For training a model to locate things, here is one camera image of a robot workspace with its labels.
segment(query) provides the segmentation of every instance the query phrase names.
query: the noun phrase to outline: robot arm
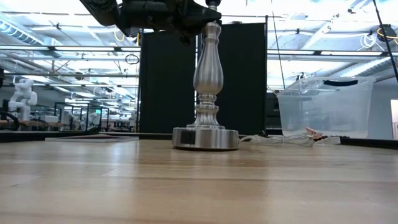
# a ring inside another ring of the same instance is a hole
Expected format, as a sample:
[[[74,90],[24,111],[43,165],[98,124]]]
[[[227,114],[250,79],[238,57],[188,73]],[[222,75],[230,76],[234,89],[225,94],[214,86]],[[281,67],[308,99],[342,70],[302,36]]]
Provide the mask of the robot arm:
[[[101,25],[117,25],[126,36],[143,28],[175,31],[189,40],[208,22],[221,19],[221,13],[193,0],[123,0],[120,5],[116,0],[80,1]]]

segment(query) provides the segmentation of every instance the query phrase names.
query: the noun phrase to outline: tabletop surface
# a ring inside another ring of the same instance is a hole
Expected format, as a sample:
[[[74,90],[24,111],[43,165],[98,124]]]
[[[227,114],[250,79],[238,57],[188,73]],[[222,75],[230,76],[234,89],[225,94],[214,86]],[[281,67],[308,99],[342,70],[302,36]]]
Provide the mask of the tabletop surface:
[[[398,151],[0,144],[0,223],[394,223]]]

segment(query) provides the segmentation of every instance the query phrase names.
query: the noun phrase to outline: black partition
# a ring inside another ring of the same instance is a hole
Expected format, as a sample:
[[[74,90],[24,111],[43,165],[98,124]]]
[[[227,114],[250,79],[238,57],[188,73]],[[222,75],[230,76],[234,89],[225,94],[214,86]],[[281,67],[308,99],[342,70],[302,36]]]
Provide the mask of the black partition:
[[[218,52],[224,87],[216,104],[218,122],[240,134],[264,129],[266,38],[264,24],[223,25]]]
[[[193,123],[195,41],[188,46],[176,34],[154,32],[141,44],[139,132],[172,133]]]

